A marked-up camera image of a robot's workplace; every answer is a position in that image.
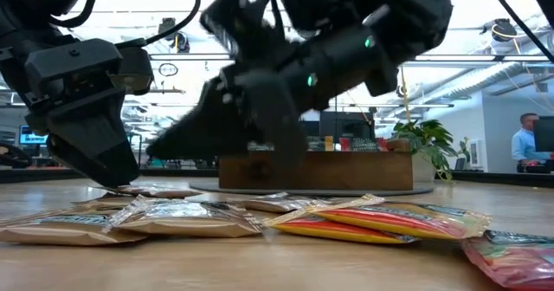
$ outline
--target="red and yellow snack bag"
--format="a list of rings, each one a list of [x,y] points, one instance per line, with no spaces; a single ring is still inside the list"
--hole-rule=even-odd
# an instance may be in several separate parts
[[[378,230],[337,223],[325,220],[298,209],[284,216],[265,221],[265,226],[286,233],[343,240],[355,243],[402,244],[412,243],[417,239],[412,236],[401,236]]]
[[[434,204],[387,201],[367,195],[349,203],[318,205],[308,211],[331,221],[406,236],[465,239],[483,235],[491,218]]]
[[[554,290],[554,238],[487,230],[464,240],[467,258],[504,288]]]

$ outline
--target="wooden planter box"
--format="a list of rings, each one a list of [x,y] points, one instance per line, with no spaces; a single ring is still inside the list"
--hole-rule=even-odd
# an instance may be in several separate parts
[[[290,172],[272,166],[271,152],[220,160],[219,188],[411,191],[412,156],[406,152],[307,152]]]

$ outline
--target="snack bag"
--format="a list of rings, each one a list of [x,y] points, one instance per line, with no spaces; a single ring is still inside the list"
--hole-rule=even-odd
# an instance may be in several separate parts
[[[309,197],[291,196],[286,192],[273,195],[253,197],[243,200],[244,207],[249,210],[260,210],[272,213],[288,213],[292,210],[305,208],[316,203],[333,204],[338,202],[333,199],[314,199]]]
[[[113,216],[107,230],[111,228],[153,235],[234,238],[259,234],[262,225],[232,204],[138,196]]]
[[[467,258],[504,288],[554,290],[554,237],[487,230],[464,240]]]
[[[102,197],[87,201],[72,202],[75,206],[102,209],[123,209],[135,199],[133,196],[123,196],[108,192]]]
[[[0,242],[100,246],[146,238],[127,230],[104,232],[115,212],[72,208],[15,218],[0,223]]]
[[[481,236],[491,222],[490,217],[479,213],[434,204],[376,203],[376,197],[372,195],[345,204],[320,205],[308,210],[339,223],[434,239]]]
[[[96,186],[94,188],[110,191],[118,195],[140,195],[160,198],[184,198],[202,194],[202,192],[191,190],[189,183],[186,182],[178,184],[132,184],[117,188]]]
[[[356,243],[401,244],[412,243],[417,240],[412,236],[401,236],[379,230],[369,230],[363,227],[327,221],[323,217],[307,213],[305,209],[298,209],[284,216],[269,219],[264,224],[267,227],[295,235],[337,239]]]

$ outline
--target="desk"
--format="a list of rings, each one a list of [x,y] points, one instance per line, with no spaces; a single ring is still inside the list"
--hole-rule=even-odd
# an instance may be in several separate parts
[[[205,181],[213,178],[192,178]],[[183,178],[144,178],[144,182]],[[99,197],[89,180],[0,189],[0,217],[62,208]],[[225,195],[206,194],[205,199]],[[395,197],[491,214],[493,228],[554,236],[554,191],[504,185],[438,185]],[[0,290],[44,291],[496,291],[450,242],[388,248],[274,232],[267,237],[145,242],[124,248],[30,247],[0,243]]]

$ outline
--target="ceiling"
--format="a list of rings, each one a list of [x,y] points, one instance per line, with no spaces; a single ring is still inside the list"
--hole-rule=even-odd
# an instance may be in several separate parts
[[[212,1],[202,0],[202,9]],[[550,32],[550,27],[535,0],[506,1],[538,36]],[[492,20],[509,17],[497,0],[452,0],[452,2],[454,14],[446,39],[440,47],[428,52],[429,55],[516,54],[513,42],[498,43],[492,40],[490,32],[481,34],[483,26]],[[188,15],[193,3],[194,0],[97,0],[94,13],[83,26],[77,29],[63,30],[63,32],[81,39],[99,37],[111,42],[152,36],[157,33],[162,18],[183,19]],[[77,15],[83,5],[84,0],[81,0],[69,15]],[[283,11],[281,14],[284,16],[285,25],[290,26],[286,13]],[[221,67],[232,62],[226,60],[226,52],[223,47],[216,42],[213,36],[201,28],[197,18],[198,16],[183,29],[190,41],[190,53],[179,55],[179,58],[189,60],[152,62],[154,69],[160,69],[164,64],[165,67],[169,67],[167,65],[169,62],[172,64],[171,67],[177,67],[177,74],[166,77],[161,75],[160,71],[155,70],[155,84],[152,87],[155,93],[141,97],[127,97],[123,112],[125,122],[136,132],[143,132],[146,137],[154,136],[159,128],[170,125],[188,112],[196,104],[204,81],[217,75]],[[266,14],[266,19],[273,22],[270,12]],[[299,39],[293,29],[287,29],[287,37]],[[530,47],[527,44],[527,37],[519,36],[517,42],[525,54],[527,48]],[[169,43],[166,41],[154,43],[147,50],[153,55],[171,55],[172,59],[175,57],[174,50],[169,48]],[[476,67],[475,64],[471,66],[469,67],[465,62],[450,64],[448,67],[438,67],[432,63],[429,63],[429,66],[417,62],[407,63],[403,72],[410,100],[413,102],[430,101],[431,99],[425,98],[425,95],[430,95],[434,91],[446,87],[451,80],[467,72],[475,71],[474,68],[479,70],[488,67]],[[525,74],[524,71],[521,73],[523,77],[518,74],[514,78],[518,81],[525,80],[525,76],[528,74]],[[512,84],[510,81],[506,82],[507,80],[500,80],[495,84]],[[494,91],[494,89],[489,86],[487,91]],[[513,93],[525,94],[522,91]],[[401,101],[396,93],[371,97],[364,85],[338,97],[338,103],[344,104],[344,106],[353,103],[366,107],[371,104]],[[444,102],[445,100],[443,96],[440,96],[432,101]]]

